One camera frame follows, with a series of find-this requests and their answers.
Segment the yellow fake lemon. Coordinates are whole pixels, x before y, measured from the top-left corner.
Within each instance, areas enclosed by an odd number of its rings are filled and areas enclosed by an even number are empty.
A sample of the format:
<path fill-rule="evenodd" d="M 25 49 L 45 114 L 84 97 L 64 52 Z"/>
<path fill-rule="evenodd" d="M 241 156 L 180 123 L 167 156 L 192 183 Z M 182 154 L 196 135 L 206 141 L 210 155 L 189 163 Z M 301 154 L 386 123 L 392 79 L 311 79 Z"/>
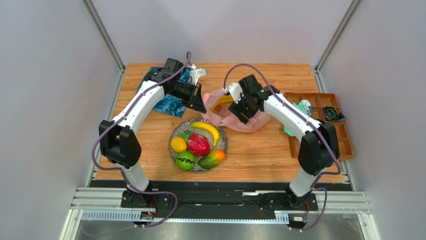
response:
<path fill-rule="evenodd" d="M 180 136 L 176 136 L 171 140 L 170 147 L 174 152 L 179 154 L 179 153 L 187 151 L 188 144 L 184 138 Z"/>

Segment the fake mango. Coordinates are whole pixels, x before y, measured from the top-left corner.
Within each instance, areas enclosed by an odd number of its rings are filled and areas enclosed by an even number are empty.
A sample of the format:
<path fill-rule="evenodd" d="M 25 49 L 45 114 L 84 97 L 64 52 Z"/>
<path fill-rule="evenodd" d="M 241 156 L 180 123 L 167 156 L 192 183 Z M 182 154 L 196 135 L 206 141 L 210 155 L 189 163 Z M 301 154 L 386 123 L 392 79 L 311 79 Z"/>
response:
<path fill-rule="evenodd" d="M 212 169 L 222 163 L 226 158 L 226 153 L 223 150 L 215 149 L 203 156 L 198 165 L 203 169 Z"/>

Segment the red fake dragon fruit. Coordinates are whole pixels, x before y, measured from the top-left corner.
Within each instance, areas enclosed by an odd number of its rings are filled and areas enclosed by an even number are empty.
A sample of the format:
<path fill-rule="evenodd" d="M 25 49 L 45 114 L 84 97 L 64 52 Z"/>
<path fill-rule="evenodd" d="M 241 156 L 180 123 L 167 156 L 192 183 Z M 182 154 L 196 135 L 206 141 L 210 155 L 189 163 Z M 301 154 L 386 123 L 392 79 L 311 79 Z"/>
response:
<path fill-rule="evenodd" d="M 187 150 L 195 156 L 205 156 L 211 150 L 209 140 L 202 134 L 186 130 L 179 132 L 178 136 L 186 141 Z"/>

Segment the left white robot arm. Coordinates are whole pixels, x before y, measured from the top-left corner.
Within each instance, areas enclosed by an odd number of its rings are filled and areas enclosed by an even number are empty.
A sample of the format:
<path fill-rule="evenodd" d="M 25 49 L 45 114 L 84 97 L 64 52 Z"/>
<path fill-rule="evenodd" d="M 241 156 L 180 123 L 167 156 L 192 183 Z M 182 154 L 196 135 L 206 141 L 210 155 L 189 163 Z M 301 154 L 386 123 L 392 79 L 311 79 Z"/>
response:
<path fill-rule="evenodd" d="M 180 81 L 186 73 L 187 65 L 168 58 L 158 69 L 152 69 L 143 77 L 140 88 L 130 103 L 113 120 L 103 120 L 98 127 L 99 138 L 95 146 L 102 156 L 114 164 L 126 182 L 123 192 L 125 204 L 146 207 L 153 201 L 151 181 L 146 177 L 139 163 L 142 153 L 137 132 L 155 105 L 166 95 L 181 100 L 183 106 L 200 113 L 207 110 L 202 100 L 200 77 L 206 70 L 191 65 L 188 71 L 189 82 Z"/>

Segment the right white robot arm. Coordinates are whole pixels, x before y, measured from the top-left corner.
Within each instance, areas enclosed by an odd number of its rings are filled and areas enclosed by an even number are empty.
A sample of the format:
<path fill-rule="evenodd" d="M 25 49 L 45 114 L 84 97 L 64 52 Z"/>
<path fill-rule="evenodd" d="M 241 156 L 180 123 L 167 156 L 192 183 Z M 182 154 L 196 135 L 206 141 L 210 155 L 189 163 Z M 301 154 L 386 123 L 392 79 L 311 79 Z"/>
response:
<path fill-rule="evenodd" d="M 300 169 L 285 192 L 292 207 L 300 206 L 326 170 L 339 164 L 336 128 L 304 114 L 272 85 L 263 87 L 253 74 L 224 85 L 223 93 L 232 97 L 234 102 L 228 109 L 242 123 L 247 124 L 257 112 L 264 112 L 279 120 L 298 139 Z"/>

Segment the yellow fake banana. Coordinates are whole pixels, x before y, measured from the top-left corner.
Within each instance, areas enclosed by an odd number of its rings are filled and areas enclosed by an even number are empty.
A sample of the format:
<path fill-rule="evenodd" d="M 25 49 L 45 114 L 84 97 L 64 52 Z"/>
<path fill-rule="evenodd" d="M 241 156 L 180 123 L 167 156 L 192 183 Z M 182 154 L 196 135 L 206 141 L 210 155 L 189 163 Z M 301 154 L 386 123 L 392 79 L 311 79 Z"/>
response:
<path fill-rule="evenodd" d="M 193 128 L 201 129 L 201 130 L 204 130 L 204 131 L 207 131 L 208 133 L 210 133 L 212 138 L 213 138 L 213 146 L 214 147 L 217 146 L 217 144 L 220 140 L 220 133 L 215 126 L 213 126 L 209 123 L 206 123 L 206 122 L 201 122 L 201 121 L 192 122 L 190 125 Z"/>
<path fill-rule="evenodd" d="M 213 104 L 213 106 L 210 108 L 210 111 L 214 111 L 215 108 L 219 105 L 226 104 L 226 103 L 232 103 L 234 101 L 233 97 L 231 95 L 222 95 L 221 98 Z"/>

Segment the pink plastic bag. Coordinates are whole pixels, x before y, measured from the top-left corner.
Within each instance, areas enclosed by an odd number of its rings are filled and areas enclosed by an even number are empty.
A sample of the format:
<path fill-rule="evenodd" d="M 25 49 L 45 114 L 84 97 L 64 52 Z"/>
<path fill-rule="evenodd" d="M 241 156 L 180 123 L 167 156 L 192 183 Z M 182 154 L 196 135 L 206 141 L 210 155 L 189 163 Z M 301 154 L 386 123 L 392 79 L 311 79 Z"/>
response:
<path fill-rule="evenodd" d="M 206 108 L 206 113 L 203 113 L 202 117 L 213 125 L 226 127 L 237 132 L 253 133 L 263 127 L 271 119 L 269 114 L 258 111 L 247 124 L 244 124 L 228 110 L 228 107 L 233 102 L 218 105 L 214 111 L 210 111 L 210 108 L 214 105 L 214 103 L 216 103 L 223 95 L 223 90 L 217 89 L 212 92 L 205 93 L 202 96 L 202 100 Z"/>

